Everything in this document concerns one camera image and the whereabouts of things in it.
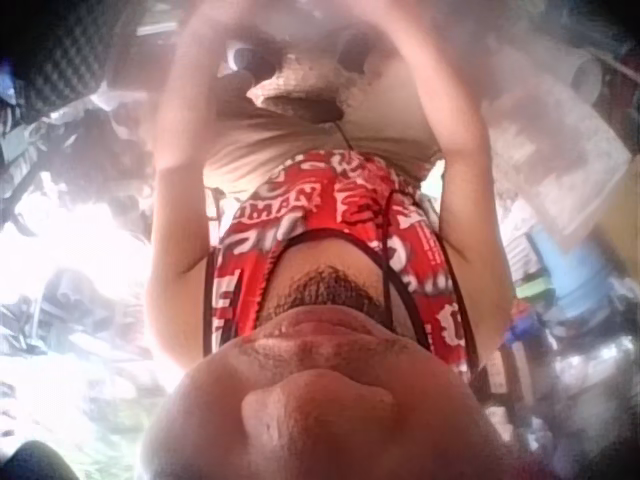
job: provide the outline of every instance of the man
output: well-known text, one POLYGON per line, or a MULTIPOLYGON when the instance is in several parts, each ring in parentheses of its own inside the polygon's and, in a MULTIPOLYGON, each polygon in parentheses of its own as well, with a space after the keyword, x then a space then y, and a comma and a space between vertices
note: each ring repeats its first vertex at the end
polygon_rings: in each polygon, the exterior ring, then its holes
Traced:
MULTIPOLYGON (((205 5, 158 120, 148 316, 161 355, 189 373, 149 433, 150 478, 512 478, 464 382, 500 345, 511 304, 486 127, 418 0, 337 3, 410 66, 446 158, 439 232, 417 202, 427 154, 403 159, 393 141, 246 99, 229 113, 215 98, 205 130, 223 25, 256 6, 238 0, 212 23, 205 5), (213 252, 203 168, 226 190, 257 187, 213 252)), ((231 78, 240 91, 260 80, 231 78)))

